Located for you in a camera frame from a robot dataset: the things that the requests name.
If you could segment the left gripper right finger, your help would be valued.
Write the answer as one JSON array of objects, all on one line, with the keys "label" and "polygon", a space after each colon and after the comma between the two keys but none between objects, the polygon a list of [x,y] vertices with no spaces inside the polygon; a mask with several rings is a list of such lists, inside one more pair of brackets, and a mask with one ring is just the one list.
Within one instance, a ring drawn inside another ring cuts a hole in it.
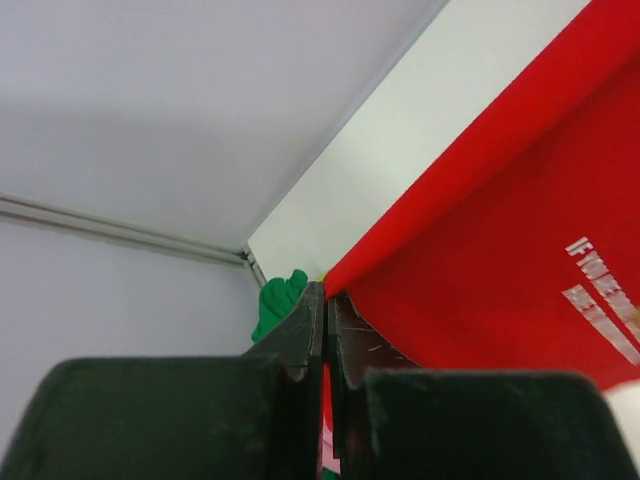
[{"label": "left gripper right finger", "polygon": [[347,292],[328,301],[326,334],[333,449],[341,477],[355,479],[358,468],[369,471],[371,465],[366,395],[359,391],[367,372],[413,369],[415,363],[361,316]]}]

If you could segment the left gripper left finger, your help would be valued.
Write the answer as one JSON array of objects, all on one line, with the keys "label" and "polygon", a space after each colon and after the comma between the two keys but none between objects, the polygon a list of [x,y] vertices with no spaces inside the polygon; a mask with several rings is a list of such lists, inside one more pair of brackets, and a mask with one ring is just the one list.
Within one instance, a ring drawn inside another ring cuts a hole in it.
[{"label": "left gripper left finger", "polygon": [[278,366],[268,479],[322,477],[324,287],[311,282],[292,311],[244,355]]}]

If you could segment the red t shirt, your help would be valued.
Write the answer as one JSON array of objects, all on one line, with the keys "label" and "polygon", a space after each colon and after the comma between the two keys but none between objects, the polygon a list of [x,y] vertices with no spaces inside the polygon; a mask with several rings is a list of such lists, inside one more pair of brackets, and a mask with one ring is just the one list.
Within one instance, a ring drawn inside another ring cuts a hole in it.
[{"label": "red t shirt", "polygon": [[592,1],[327,274],[370,370],[355,479],[635,479],[639,5]]}]

